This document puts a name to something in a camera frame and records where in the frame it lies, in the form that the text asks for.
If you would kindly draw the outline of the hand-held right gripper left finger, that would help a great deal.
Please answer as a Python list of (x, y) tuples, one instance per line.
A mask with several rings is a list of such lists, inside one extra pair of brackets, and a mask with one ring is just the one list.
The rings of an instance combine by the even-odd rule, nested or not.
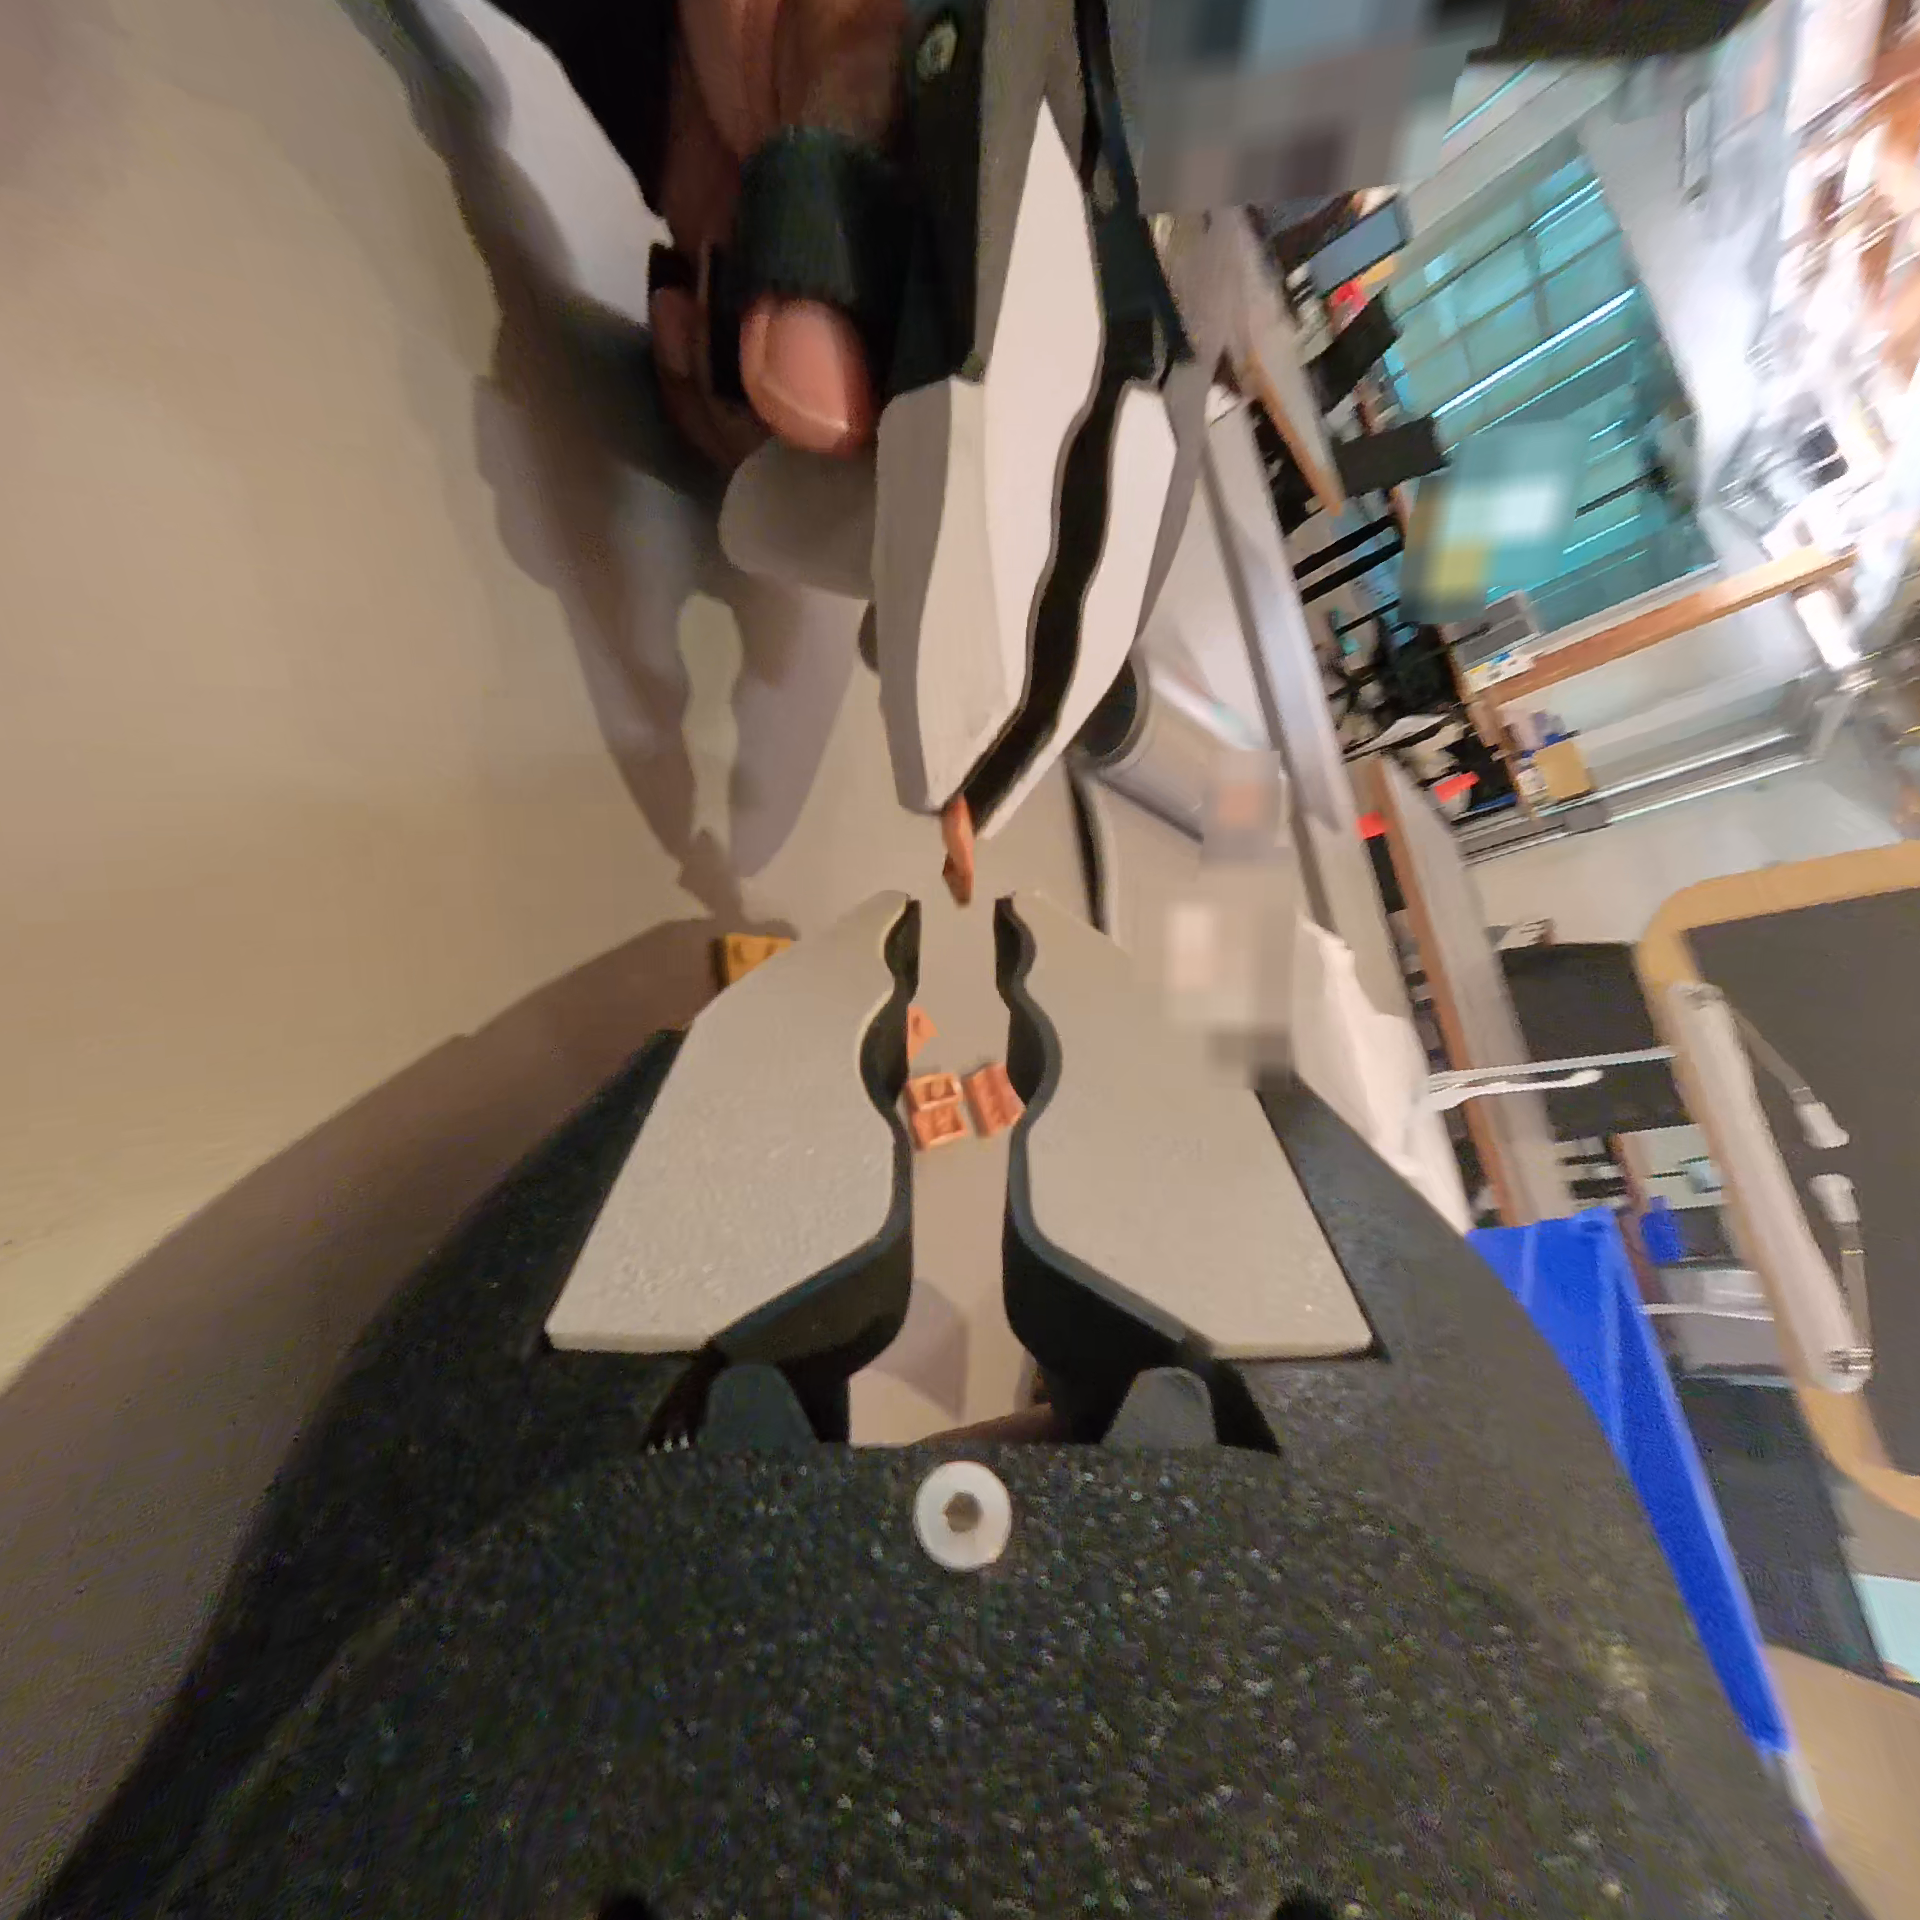
[(799, 1361), (900, 1328), (894, 1101), (919, 907), (881, 891), (685, 1027), (552, 1309), (556, 1350)]

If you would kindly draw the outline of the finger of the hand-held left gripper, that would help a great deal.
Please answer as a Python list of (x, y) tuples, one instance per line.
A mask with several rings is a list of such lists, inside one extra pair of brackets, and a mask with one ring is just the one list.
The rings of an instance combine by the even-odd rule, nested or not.
[(1011, 818), (1062, 750), (1075, 622), (1048, 589), (1087, 584), (1069, 469), (1108, 439), (1115, 365), (1076, 141), (1055, 107), (998, 127), (1011, 186), (998, 299), (977, 368), (885, 399), (876, 423), (873, 624), (901, 805)]
[(1147, 608), (1175, 453), (1164, 394), (1105, 394), (1069, 449), (1027, 689), (967, 786), (985, 839), (1021, 808), (1114, 689)]

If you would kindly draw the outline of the wood-framed black board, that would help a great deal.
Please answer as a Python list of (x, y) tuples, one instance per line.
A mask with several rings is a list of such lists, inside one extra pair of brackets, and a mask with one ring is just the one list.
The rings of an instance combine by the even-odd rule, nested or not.
[[(1917, 1516), (1917, 842), (1879, 842), (1734, 870), (1672, 864), (1650, 884), (1638, 977), (1675, 1050), (1667, 989), (1703, 981), (1776, 1044), (1831, 1106), (1837, 1165), (1863, 1209), (1873, 1374), (1823, 1390), (1784, 1341), (1753, 1270), (1756, 1236), (1720, 1188), (1727, 1229), (1760, 1289), (1764, 1328), (1826, 1465), (1885, 1510)], [(1701, 1128), (1695, 1077), (1672, 1066)]]

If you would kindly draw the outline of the person's left hand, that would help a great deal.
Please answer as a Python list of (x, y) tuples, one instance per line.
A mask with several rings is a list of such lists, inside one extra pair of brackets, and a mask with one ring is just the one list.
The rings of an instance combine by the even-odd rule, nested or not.
[(695, 284), (649, 291), (660, 398), (717, 466), (765, 439), (850, 453), (873, 436), (876, 404), (853, 324), (814, 299), (766, 297), (741, 323), (742, 399), (722, 399), (711, 371), (711, 253), (730, 240), (741, 167), (773, 136), (826, 129), (860, 148), (891, 145), (900, 107), (900, 2), (679, 2), (666, 158), (653, 211)]

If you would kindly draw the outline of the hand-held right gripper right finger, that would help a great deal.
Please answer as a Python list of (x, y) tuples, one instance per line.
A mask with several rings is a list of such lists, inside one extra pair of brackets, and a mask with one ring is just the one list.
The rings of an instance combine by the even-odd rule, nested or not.
[(1041, 894), (996, 898), (1021, 1099), (1007, 1261), (1219, 1361), (1341, 1361), (1373, 1328), (1260, 1106), (1128, 955)]

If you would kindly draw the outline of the long grey workbench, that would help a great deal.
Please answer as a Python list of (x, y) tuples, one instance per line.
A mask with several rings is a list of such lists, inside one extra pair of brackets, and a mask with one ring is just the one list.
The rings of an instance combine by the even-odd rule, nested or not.
[(1253, 436), (1253, 418), (1284, 398), (1284, 375), (1304, 383), (1294, 335), (1239, 211), (1175, 214), (1164, 264), (1203, 375), (1191, 517), (1212, 536), (1260, 741), (1284, 774), (1283, 1044), (1292, 1072), (1450, 1228), (1468, 1229), (1472, 1194), (1430, 1095), (1430, 1052)]

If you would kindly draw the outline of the silver metal cylinder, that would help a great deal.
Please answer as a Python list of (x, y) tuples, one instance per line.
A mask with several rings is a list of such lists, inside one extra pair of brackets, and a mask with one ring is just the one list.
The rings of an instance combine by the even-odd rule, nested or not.
[(1232, 714), (1186, 684), (1156, 679), (1137, 659), (1092, 707), (1072, 756), (1092, 779), (1189, 839), (1205, 835), (1227, 789), (1260, 786), (1280, 769), (1274, 751), (1253, 744)]

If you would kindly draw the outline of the white metal bar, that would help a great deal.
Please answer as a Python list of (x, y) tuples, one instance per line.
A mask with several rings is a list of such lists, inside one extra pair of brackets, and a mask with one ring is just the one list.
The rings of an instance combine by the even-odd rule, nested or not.
[(1849, 1134), (1725, 989), (1684, 981), (1667, 1007), (1784, 1341), (1816, 1387), (1855, 1395), (1873, 1374), (1873, 1340), (1860, 1191), (1837, 1165)]

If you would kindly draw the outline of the blue plastic bin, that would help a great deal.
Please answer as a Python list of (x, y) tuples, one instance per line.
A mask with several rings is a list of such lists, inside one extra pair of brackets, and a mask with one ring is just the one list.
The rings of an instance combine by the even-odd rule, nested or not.
[(1683, 1413), (1625, 1240), (1607, 1209), (1464, 1236), (1544, 1337), (1633, 1487), (1748, 1743), (1791, 1754), (1760, 1618)]

